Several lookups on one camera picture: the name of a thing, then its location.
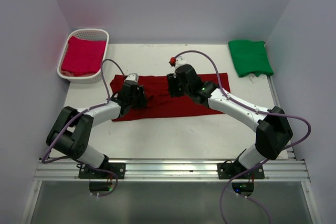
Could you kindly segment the dark red t shirt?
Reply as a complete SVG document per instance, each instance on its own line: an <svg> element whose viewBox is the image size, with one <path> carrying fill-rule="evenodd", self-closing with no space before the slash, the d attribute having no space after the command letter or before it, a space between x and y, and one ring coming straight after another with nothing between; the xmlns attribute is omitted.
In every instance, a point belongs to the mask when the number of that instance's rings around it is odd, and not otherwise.
<svg viewBox="0 0 336 224"><path fill-rule="evenodd" d="M187 96L172 98L168 92L168 83L165 76L139 76L139 84L144 86L147 107L131 109L125 116L115 119L116 122L220 113L203 105L197 105Z"/></svg>

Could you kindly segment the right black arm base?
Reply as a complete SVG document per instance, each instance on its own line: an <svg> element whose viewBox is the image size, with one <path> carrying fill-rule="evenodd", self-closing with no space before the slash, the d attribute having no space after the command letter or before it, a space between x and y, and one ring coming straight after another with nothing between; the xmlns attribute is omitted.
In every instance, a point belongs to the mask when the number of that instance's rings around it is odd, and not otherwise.
<svg viewBox="0 0 336 224"><path fill-rule="evenodd" d="M246 172L246 168L242 166L238 160L226 160L222 163L217 163L217 174L219 179L231 179L240 173L244 173L237 179L264 179L265 174L263 167L256 168L250 172Z"/></svg>

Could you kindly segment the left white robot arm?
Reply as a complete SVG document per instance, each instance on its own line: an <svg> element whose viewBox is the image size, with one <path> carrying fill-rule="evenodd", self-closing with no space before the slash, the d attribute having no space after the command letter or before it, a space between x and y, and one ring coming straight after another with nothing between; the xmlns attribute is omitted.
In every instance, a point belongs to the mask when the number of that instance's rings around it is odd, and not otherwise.
<svg viewBox="0 0 336 224"><path fill-rule="evenodd" d="M117 96L109 98L106 103L83 110L66 106L47 136L48 151L55 149L65 157L93 169L107 170L109 158L89 145L92 128L106 121L119 119L133 108L144 107L144 87L131 80L124 81Z"/></svg>

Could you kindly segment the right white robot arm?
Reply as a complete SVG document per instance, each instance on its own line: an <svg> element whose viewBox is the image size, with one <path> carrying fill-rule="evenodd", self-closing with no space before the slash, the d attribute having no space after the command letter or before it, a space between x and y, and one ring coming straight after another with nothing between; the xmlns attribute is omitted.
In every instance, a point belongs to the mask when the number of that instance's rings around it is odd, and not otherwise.
<svg viewBox="0 0 336 224"><path fill-rule="evenodd" d="M293 133L284 111L275 106L269 110L239 99L219 84L203 82L195 69L174 63L174 72L167 75L172 97L188 96L194 103L225 113L249 127L256 134L255 143L245 149L233 163L223 165L226 173L236 175L266 159L275 160L291 140Z"/></svg>

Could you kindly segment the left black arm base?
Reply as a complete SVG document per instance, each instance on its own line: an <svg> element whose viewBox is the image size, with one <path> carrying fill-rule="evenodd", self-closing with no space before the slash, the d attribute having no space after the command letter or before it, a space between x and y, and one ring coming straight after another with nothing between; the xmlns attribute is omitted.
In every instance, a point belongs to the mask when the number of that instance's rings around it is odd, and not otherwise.
<svg viewBox="0 0 336 224"><path fill-rule="evenodd" d="M85 164L77 164L80 179L124 179L126 163L107 163L105 167L90 168Z"/></svg>

